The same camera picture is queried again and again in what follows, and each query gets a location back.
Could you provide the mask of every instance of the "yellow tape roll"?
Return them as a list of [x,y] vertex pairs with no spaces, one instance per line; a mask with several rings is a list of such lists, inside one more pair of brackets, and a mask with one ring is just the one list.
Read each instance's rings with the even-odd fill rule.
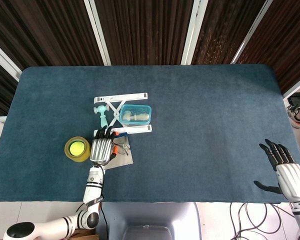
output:
[[90,144],[81,136],[72,137],[66,142],[64,153],[69,159],[82,163],[90,157]]

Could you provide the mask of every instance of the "dark blue felt surface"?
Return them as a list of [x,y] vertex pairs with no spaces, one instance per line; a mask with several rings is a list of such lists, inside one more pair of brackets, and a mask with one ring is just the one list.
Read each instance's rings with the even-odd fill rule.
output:
[[253,183],[277,185],[265,138],[300,163],[265,65],[26,69],[0,139],[0,201],[82,201],[92,164],[69,160],[65,143],[100,127],[94,97],[143,92],[136,103],[152,107],[153,131],[129,136],[134,164],[106,171],[106,201],[285,201]]

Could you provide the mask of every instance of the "white folding stand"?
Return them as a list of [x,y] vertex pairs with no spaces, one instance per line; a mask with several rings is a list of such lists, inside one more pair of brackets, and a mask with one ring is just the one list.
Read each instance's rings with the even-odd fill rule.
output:
[[[124,94],[124,95],[114,95],[114,96],[96,96],[94,98],[94,104],[97,103],[106,103],[113,110],[113,120],[109,124],[109,126],[113,126],[116,121],[119,121],[120,110],[122,106],[126,103],[126,101],[135,101],[135,100],[143,100],[148,99],[148,94],[146,92],[143,93],[135,93],[135,94]],[[117,108],[115,108],[112,103],[121,102]],[[127,133],[127,134],[139,134],[139,133],[149,133],[152,131],[152,126],[149,125],[140,125],[140,126],[127,126],[122,124],[122,127],[113,128],[113,131],[119,133]]]

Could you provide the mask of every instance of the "robotic arm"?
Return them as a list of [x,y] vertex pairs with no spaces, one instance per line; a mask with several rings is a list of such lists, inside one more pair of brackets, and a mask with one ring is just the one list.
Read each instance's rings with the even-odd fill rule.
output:
[[60,240],[70,237],[76,229],[94,229],[99,223],[99,206],[103,200],[103,183],[105,177],[104,166],[116,157],[116,149],[113,145],[115,132],[112,127],[99,130],[92,142],[90,160],[93,166],[85,186],[83,203],[87,211],[82,210],[73,216],[62,217],[57,220],[32,223],[20,222],[12,225],[4,233],[3,240]]
[[264,191],[283,194],[292,204],[292,213],[300,228],[300,165],[295,163],[285,146],[271,142],[268,139],[265,142],[269,147],[263,144],[259,146],[266,153],[276,173],[279,187],[265,186],[259,181],[254,181],[254,184]]

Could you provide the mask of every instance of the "tennis ball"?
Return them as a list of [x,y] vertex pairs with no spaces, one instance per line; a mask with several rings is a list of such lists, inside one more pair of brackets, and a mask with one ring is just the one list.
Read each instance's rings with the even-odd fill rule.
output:
[[85,144],[82,141],[75,141],[70,145],[70,154],[73,156],[81,155],[85,150]]

